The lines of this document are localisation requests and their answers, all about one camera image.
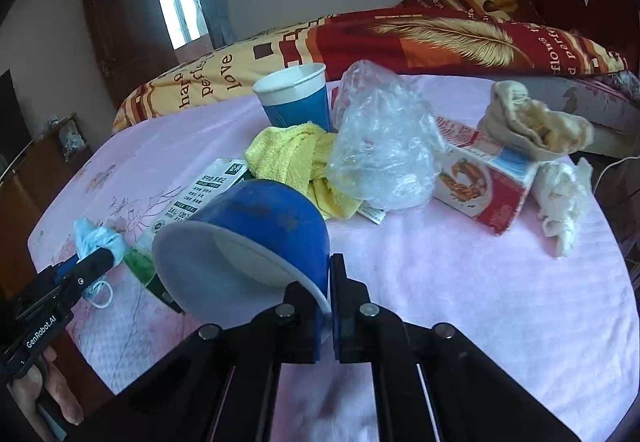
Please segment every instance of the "pink bed sheet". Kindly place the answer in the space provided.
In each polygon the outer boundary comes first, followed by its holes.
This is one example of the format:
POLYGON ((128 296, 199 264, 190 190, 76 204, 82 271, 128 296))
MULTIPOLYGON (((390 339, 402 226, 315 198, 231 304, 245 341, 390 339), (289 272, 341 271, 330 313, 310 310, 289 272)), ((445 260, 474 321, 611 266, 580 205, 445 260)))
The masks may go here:
MULTIPOLYGON (((409 79, 434 111, 476 125, 491 81, 409 79)), ((102 146, 45 212, 29 239, 41 270, 75 252, 72 223, 86 216, 132 244, 185 184, 218 157, 240 156, 268 125, 245 97, 142 122, 102 146)), ((595 200, 571 256, 552 257, 530 199, 494 236, 433 201, 389 213, 329 220, 332 252, 373 301, 406 321, 455 324, 584 442, 602 442, 638 392, 638 314, 625 264, 595 200)), ((108 273, 104 310, 81 301, 69 325, 86 360, 114 391, 197 327, 148 294, 121 265, 108 273)), ((377 426, 369 366, 340 366, 331 346, 314 366, 282 369, 272 440, 370 441, 377 426)))

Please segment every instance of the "plastic bag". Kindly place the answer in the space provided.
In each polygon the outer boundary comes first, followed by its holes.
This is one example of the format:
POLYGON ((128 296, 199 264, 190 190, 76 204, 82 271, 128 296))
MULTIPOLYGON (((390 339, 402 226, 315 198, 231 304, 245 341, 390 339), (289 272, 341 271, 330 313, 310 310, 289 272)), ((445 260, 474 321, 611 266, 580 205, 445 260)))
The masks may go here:
POLYGON ((105 226, 96 227, 87 218, 78 218, 74 221, 74 240, 80 260, 84 260, 94 250, 104 247, 111 251, 113 266, 116 266, 122 262, 129 250, 129 246, 119 232, 105 226))
POLYGON ((429 201, 447 146, 426 94, 358 61, 344 73, 333 111, 338 135, 326 177, 336 189, 387 211, 429 201))
POLYGON ((578 165, 546 162, 540 165, 531 194, 540 205, 545 236, 557 236, 556 256, 567 256, 578 239, 580 224, 591 207, 593 168, 582 157, 578 165))
POLYGON ((65 149, 65 158, 69 159, 76 152, 84 149, 86 143, 76 128, 73 121, 68 122, 62 130, 60 130, 60 142, 65 149))

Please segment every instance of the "television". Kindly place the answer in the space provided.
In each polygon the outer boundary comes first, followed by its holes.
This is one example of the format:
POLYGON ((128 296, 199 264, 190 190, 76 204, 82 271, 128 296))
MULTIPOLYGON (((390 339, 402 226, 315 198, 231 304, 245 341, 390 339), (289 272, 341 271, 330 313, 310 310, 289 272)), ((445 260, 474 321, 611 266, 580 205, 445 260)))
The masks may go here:
POLYGON ((14 82, 7 70, 0 76, 0 174, 31 142, 31 133, 24 123, 14 82))

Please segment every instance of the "clear plastic bag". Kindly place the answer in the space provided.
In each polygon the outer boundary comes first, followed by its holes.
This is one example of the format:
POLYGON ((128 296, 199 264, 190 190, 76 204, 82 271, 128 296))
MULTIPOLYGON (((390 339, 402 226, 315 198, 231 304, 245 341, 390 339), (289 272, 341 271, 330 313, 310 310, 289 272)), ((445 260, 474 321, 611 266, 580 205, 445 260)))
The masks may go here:
POLYGON ((76 124, 72 120, 63 126, 58 136, 60 137, 60 142, 65 149, 66 159, 71 158, 75 152, 86 147, 86 143, 82 139, 82 136, 76 128, 76 124))
POLYGON ((376 209, 427 203, 446 151, 426 94, 371 61, 344 73, 333 110, 338 129, 326 177, 376 209))

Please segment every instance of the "wooden cabinet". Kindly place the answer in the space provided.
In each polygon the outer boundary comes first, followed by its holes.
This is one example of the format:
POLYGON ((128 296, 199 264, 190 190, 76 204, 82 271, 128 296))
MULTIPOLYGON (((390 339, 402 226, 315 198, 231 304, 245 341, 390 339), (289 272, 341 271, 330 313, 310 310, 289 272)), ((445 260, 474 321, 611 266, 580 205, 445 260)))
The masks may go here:
MULTIPOLYGON (((63 119, 46 136, 33 142, 0 180, 0 292, 10 298, 36 276, 27 240, 42 213, 66 183, 91 157, 88 146, 69 158, 60 143, 63 119)), ((113 396, 63 332, 52 346, 56 365, 65 375, 85 415, 113 396)))

